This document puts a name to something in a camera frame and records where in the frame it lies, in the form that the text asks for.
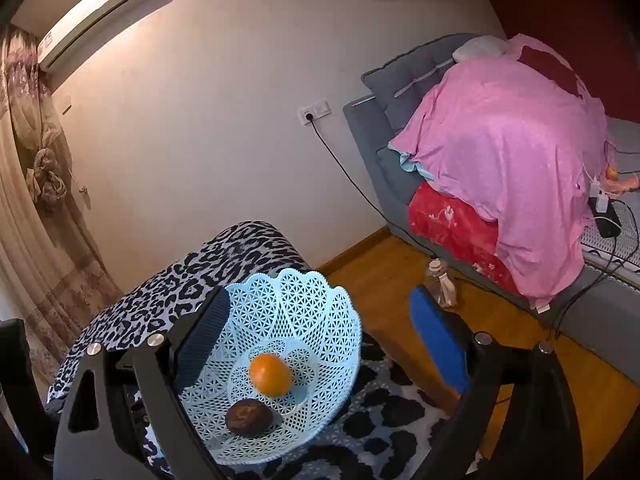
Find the red blanket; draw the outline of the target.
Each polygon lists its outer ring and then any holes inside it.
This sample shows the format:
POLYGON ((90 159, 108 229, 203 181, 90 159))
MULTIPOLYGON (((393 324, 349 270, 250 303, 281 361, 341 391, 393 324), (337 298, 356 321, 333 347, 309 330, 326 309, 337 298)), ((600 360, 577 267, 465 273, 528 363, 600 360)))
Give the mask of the red blanket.
POLYGON ((447 249, 496 285, 518 294, 513 278, 496 256, 498 223, 485 221, 462 200, 436 192, 422 183, 408 206, 413 234, 447 249))

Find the white air conditioner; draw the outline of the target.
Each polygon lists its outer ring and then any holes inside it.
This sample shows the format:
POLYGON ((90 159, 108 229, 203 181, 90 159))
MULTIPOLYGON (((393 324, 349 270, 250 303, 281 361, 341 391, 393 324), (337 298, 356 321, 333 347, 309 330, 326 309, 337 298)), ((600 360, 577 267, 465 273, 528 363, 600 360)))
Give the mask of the white air conditioner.
POLYGON ((38 44, 40 70, 53 66, 85 34, 132 0, 80 0, 42 37, 38 44))

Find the large orange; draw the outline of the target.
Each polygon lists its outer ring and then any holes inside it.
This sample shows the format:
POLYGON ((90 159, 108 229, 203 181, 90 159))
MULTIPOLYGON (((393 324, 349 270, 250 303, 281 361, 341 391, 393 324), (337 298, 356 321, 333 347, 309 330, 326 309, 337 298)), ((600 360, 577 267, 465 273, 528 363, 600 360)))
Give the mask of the large orange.
POLYGON ((268 398, 286 396, 293 385, 292 372, 280 356, 273 353, 255 356, 250 362, 248 376, 256 390, 268 398))

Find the white wall socket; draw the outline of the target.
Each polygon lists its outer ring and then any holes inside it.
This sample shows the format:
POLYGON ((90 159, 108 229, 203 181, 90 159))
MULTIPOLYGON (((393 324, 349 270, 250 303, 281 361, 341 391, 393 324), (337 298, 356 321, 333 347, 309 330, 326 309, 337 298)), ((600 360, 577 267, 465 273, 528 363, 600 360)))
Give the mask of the white wall socket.
POLYGON ((312 120, 317 120, 332 113, 327 100, 314 102, 310 105, 299 107, 297 117, 302 126, 309 125, 312 120))

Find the clear plastic bottle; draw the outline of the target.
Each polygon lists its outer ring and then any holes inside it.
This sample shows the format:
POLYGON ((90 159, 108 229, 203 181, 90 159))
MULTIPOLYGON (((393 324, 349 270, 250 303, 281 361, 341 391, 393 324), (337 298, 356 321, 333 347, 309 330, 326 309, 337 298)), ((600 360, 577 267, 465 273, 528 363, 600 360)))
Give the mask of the clear plastic bottle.
POLYGON ((448 275, 448 264, 445 260, 434 258, 428 263, 424 286, 443 309, 457 305, 457 289, 448 275))

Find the grey sofa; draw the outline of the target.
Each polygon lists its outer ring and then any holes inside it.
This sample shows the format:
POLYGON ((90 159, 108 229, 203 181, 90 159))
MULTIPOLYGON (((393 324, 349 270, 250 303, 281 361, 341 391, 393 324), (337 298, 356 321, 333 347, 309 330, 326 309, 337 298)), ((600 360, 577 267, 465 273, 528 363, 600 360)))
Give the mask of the grey sofa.
POLYGON ((459 32, 364 73, 344 114, 390 228, 639 376, 639 207, 592 209, 633 122, 543 42, 459 32))

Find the light blue lattice fruit basket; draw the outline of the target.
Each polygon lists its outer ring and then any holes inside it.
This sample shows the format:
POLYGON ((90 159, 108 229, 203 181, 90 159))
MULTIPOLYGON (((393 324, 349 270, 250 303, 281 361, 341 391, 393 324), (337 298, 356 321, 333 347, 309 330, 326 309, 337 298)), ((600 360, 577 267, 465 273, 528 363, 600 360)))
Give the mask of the light blue lattice fruit basket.
POLYGON ((318 436, 349 397, 360 365, 361 321, 346 290, 314 271, 256 273, 227 292, 228 321, 195 385, 179 399, 218 464, 268 463, 318 436), (265 396, 250 381, 250 363, 266 353, 292 373, 285 396, 265 396), (245 399, 273 412, 259 437, 236 436, 224 421, 245 399))

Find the black power adapter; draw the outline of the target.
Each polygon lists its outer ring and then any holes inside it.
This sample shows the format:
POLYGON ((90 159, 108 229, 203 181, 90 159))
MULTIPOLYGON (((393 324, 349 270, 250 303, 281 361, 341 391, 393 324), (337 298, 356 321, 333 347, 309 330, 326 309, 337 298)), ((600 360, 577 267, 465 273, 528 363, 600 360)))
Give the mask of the black power adapter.
POLYGON ((600 237, 616 238, 620 236, 620 233, 622 232, 622 225, 620 224, 620 218, 618 218, 612 202, 610 200, 608 201, 608 206, 605 210, 598 209, 599 202, 600 200, 594 197, 590 197, 588 200, 594 223, 596 224, 600 237))

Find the white pillow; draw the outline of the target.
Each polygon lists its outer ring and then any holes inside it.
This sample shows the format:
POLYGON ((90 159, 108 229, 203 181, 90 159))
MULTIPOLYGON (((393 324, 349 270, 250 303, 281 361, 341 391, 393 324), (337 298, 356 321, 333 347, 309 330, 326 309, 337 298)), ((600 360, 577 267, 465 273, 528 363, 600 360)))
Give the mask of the white pillow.
POLYGON ((495 36, 477 36, 465 41, 452 52, 456 63, 471 61, 474 58, 501 58, 510 50, 510 44, 495 36))

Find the beige patterned curtain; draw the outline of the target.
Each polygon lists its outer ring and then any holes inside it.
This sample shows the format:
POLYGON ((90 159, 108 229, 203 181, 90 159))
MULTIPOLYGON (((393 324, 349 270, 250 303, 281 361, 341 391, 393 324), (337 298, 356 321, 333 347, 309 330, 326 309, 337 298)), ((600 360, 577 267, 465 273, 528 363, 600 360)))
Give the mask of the beige patterned curtain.
POLYGON ((1 29, 1 279, 38 375, 55 381, 82 330, 122 296, 75 197, 37 40, 1 29))

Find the wrinkled dark passion fruit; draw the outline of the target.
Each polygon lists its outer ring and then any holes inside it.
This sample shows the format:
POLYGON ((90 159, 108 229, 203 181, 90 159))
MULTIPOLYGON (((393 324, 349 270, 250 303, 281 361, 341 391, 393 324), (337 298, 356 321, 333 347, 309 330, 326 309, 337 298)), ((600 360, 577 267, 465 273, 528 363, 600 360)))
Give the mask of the wrinkled dark passion fruit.
POLYGON ((232 434, 244 438, 254 438, 263 434, 273 423, 270 407, 262 401, 244 399, 228 409, 224 418, 232 434))

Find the pink blanket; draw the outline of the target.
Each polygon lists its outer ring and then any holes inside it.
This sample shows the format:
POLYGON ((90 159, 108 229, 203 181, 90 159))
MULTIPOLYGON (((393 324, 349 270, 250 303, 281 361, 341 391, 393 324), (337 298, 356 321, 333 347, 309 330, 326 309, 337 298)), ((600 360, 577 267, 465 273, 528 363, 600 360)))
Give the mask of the pink blanket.
POLYGON ((552 47, 525 35, 509 44, 501 58, 447 70, 388 146, 425 170, 437 192, 498 223, 496 256, 539 308, 582 272, 608 121, 552 47))

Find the leopard print table cloth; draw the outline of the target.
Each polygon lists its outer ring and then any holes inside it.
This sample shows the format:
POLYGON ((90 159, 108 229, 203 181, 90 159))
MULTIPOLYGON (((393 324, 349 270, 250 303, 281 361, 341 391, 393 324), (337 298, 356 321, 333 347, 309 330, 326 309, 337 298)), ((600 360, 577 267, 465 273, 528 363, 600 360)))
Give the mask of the leopard print table cloth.
POLYGON ((271 224, 243 221, 158 272, 81 332, 48 392, 61 406, 91 346, 120 358, 136 347, 178 353, 175 388, 192 427, 229 479, 408 479, 447 414, 361 327, 348 293, 309 269, 271 224), (292 374, 254 438, 226 424, 257 399, 248 368, 271 353, 292 374))

